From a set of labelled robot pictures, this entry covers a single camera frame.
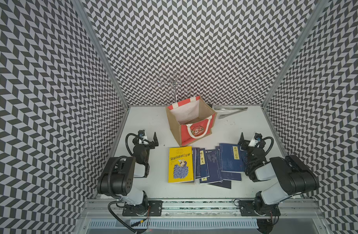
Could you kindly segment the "red burlap canvas bag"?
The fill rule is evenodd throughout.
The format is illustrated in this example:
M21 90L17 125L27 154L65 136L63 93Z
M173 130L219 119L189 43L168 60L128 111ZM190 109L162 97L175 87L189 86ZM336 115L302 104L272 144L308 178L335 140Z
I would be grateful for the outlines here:
M166 107L166 115L176 142L184 147L212 134L217 112L196 96Z

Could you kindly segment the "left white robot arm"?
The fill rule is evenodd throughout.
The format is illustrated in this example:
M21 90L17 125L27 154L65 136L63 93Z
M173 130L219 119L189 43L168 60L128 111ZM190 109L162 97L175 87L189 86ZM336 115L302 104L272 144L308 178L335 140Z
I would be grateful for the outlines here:
M129 155L109 158L97 182L98 194L123 203L123 216L161 216L162 201L149 200L147 193L133 184L135 178L149 175L150 151L159 146L157 135L149 141L144 130L129 133L125 145Z

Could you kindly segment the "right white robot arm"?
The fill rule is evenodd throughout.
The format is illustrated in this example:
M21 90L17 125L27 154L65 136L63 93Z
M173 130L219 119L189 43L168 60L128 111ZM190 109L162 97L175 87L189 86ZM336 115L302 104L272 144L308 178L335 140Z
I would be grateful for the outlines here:
M279 217L279 204L293 196L315 191L319 180L312 170L295 155L267 158L274 145L273 137L263 138L256 133L252 140L240 135L238 146L246 151L244 173L253 182L277 179L264 191L256 193L253 200L240 200L237 206L242 216Z

